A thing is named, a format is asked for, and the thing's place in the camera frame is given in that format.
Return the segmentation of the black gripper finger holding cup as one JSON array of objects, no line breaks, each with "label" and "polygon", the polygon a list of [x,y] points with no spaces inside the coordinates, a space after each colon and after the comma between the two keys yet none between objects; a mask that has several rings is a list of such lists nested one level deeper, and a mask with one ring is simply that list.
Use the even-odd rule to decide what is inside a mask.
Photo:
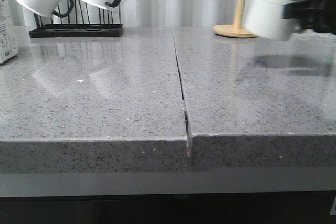
[{"label": "black gripper finger holding cup", "polygon": [[335,0],[305,0],[284,6],[283,19],[296,19],[303,29],[335,34]]}]

